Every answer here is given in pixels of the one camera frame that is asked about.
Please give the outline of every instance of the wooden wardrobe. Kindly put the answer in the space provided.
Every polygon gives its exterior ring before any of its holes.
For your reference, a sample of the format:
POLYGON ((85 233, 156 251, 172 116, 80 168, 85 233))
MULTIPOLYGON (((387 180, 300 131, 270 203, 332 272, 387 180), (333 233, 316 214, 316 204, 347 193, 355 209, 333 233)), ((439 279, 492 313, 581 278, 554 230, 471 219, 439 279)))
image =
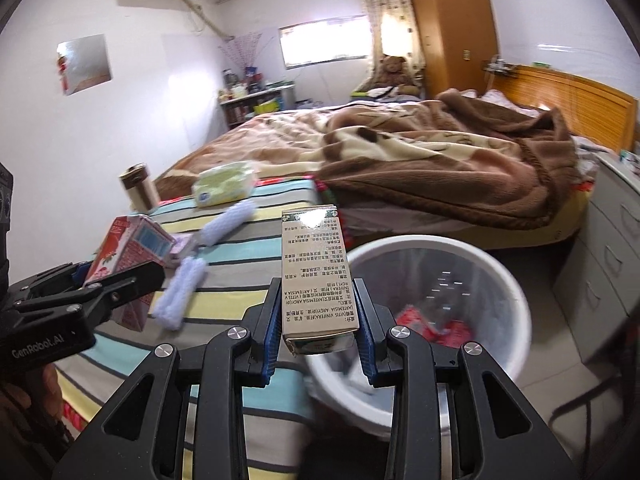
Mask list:
POLYGON ((490 0, 412 0, 431 97, 447 88, 486 89, 484 62, 498 54, 490 0))

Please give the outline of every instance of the trash can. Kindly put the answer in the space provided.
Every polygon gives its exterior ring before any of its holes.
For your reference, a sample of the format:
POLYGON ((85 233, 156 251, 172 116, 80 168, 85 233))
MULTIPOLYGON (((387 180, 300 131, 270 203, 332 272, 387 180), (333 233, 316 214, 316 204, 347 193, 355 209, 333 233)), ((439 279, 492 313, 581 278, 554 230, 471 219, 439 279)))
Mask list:
MULTIPOLYGON (((512 380, 518 377, 529 353, 529 307, 514 277, 492 256, 452 238, 406 235, 365 244, 348 253, 348 261, 351 276, 364 280, 372 301, 388 306, 396 317, 405 305, 428 296, 438 276, 450 272, 465 291, 462 321, 473 340, 512 380)), ((367 433, 389 437, 394 389, 368 385, 355 345, 343 352, 307 356, 306 361, 313 395, 367 433)), ((440 429, 447 434, 444 388, 438 393, 440 429)))

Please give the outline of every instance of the teddy bear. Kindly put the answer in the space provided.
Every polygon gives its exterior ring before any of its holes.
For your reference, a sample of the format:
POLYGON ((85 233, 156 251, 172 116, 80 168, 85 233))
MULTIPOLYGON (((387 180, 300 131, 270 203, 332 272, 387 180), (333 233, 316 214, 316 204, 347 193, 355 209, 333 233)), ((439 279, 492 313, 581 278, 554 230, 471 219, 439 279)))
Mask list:
POLYGON ((420 90, 410 76, 404 72, 406 59, 401 56, 385 56, 382 68, 371 88, 398 87, 398 94, 419 96, 420 90))

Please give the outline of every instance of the silver bolt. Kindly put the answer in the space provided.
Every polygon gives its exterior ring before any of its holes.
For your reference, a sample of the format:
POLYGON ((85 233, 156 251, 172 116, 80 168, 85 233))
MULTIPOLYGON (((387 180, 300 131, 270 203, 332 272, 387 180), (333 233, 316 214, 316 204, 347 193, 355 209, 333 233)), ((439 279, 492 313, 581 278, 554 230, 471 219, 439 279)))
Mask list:
POLYGON ((465 352, 469 355, 480 355, 482 353, 482 347, 480 346, 480 343, 469 341, 465 344, 465 352))
POLYGON ((393 337, 397 337, 398 339, 404 339, 405 337, 409 337, 411 335, 411 330, 409 330, 405 326, 396 325, 391 329, 391 335, 393 337))
POLYGON ((233 326, 229 330, 226 331, 226 335, 228 335, 231 339, 242 339, 246 336, 246 329, 241 326, 233 326))
POLYGON ((174 347, 169 343, 162 343, 161 345, 156 346, 156 349, 154 350, 154 354, 158 357, 169 357, 172 353, 174 353, 174 347))

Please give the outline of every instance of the cylindrical container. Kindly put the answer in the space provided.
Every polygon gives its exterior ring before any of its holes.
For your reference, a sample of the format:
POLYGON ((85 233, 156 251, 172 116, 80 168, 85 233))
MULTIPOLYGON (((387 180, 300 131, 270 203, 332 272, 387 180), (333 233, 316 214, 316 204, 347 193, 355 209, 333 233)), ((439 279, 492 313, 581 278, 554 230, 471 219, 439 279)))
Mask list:
MULTIPOLYGON (((351 276, 364 280, 371 300, 388 306, 395 316, 406 304, 430 295, 434 280, 443 271, 454 273, 464 284, 462 319, 474 341, 516 380, 529 354, 529 306, 518 282, 492 256, 452 238, 407 235, 364 244, 348 253, 347 259, 351 276)), ((349 374, 358 353, 355 346, 350 352, 306 356, 316 397, 364 431, 388 438, 394 388, 363 392, 353 387, 349 374)), ((449 410, 442 388, 439 397, 440 429, 447 435, 449 410)))
POLYGON ((149 214, 160 204, 156 184, 149 178, 146 164, 136 164, 120 175, 120 181, 127 190, 133 207, 139 213, 149 214))

